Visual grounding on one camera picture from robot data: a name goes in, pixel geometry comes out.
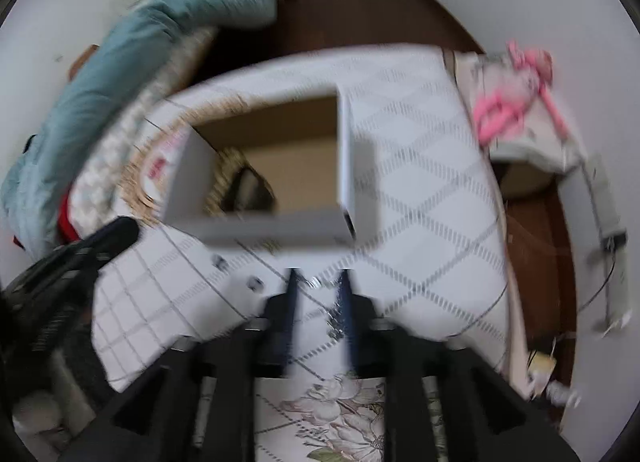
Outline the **grey wall power strip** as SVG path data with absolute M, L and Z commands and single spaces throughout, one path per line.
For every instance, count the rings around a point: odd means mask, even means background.
M 603 295 L 605 315 L 600 330 L 603 335 L 608 335 L 622 332 L 634 312 L 627 279 L 628 233 L 617 210 L 602 156 L 591 155 L 582 165 L 582 172 L 598 231 L 599 245 L 591 253 L 591 258 L 602 260 L 606 268 L 602 286 L 582 305 L 582 309 Z

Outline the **pink panther plush toy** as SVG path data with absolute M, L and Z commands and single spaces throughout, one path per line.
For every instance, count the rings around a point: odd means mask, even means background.
M 487 147 L 498 137 L 520 133 L 525 116 L 536 100 L 546 108 L 556 134 L 566 140 L 570 133 L 549 88 L 553 82 L 553 61 L 544 49 L 522 49 L 515 40 L 506 43 L 511 72 L 497 86 L 479 96 L 472 108 L 472 122 L 478 143 Z

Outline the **white cardboard box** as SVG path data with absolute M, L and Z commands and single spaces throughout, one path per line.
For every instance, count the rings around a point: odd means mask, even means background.
M 179 131 L 160 222 L 208 244 L 356 239 L 352 113 L 333 84 Z

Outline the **red cloth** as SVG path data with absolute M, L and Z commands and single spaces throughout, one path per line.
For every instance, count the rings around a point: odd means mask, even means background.
M 58 193 L 23 193 L 6 208 L 6 217 L 17 242 L 32 257 L 79 239 L 70 222 L 70 187 Z

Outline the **brown wooden headboard piece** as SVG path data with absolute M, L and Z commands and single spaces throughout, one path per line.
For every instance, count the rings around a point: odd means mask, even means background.
M 68 70 L 68 81 L 72 81 L 75 78 L 81 67 L 84 66 L 89 58 L 91 58 L 99 49 L 100 46 L 98 44 L 92 44 L 84 52 L 82 52 L 81 55 L 78 56 L 78 58 L 76 58 L 76 60 Z

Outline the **teal quilted blanket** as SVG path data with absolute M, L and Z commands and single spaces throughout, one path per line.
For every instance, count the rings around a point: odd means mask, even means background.
M 277 0 L 148 0 L 124 16 L 81 67 L 1 185 L 1 209 L 33 260 L 58 245 L 58 207 L 117 113 L 204 26 L 262 27 Z

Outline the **white dotted floral tablecloth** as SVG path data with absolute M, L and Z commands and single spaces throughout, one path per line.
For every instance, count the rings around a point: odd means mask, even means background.
M 381 381 L 358 381 L 334 318 L 348 271 L 386 318 L 474 347 L 526 388 L 506 219 L 439 49 L 279 58 L 122 114 L 113 215 L 140 241 L 96 289 L 93 346 L 124 390 L 175 338 L 254 317 L 302 277 L 288 377 L 256 395 L 261 461 L 378 461 Z

